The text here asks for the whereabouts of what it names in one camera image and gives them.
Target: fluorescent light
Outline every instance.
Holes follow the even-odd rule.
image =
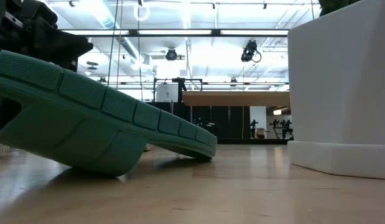
[[[275,110],[274,111],[274,115],[281,115],[282,114],[282,110]]]
[[[104,0],[81,0],[82,7],[88,9],[100,24],[112,29],[115,26],[115,19],[109,11]]]
[[[261,35],[261,36],[274,36],[284,35],[287,36],[289,30],[221,30],[221,35]]]
[[[283,85],[285,83],[282,83],[282,82],[279,82],[279,83],[276,83],[276,82],[248,82],[249,84],[245,84],[243,82],[237,82],[237,83],[233,83],[233,82],[208,82],[207,85],[245,85],[245,86],[253,86],[253,85]]]
[[[95,36],[95,35],[129,35],[128,30],[62,30],[69,34]]]
[[[210,35],[211,30],[139,30],[141,35]]]

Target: wall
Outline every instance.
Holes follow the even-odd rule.
[[[270,116],[267,116],[267,130],[269,131],[267,133],[267,138],[268,139],[277,139],[277,136],[274,132],[274,128],[269,124],[269,123],[272,123],[275,119],[277,119],[278,121],[282,121],[282,120],[290,120],[292,123],[292,115],[270,115]],[[279,134],[279,137],[282,138],[282,130],[281,129],[277,129],[277,132],[280,133]]]
[[[267,124],[267,108],[265,106],[251,106],[250,107],[250,122],[256,120],[256,128],[266,128]]]

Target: black wall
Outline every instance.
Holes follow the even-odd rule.
[[[171,113],[170,103],[150,103],[159,109]],[[177,115],[178,104],[173,105]],[[250,109],[248,106],[182,106],[179,117],[191,121],[201,119],[202,127],[215,134],[219,139],[250,139]]]

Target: white pedestal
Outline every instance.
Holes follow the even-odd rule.
[[[292,163],[385,179],[385,0],[289,32]]]

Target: security camera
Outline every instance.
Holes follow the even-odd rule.
[[[177,60],[177,52],[175,51],[175,49],[169,49],[167,51],[166,59],[170,61]]]

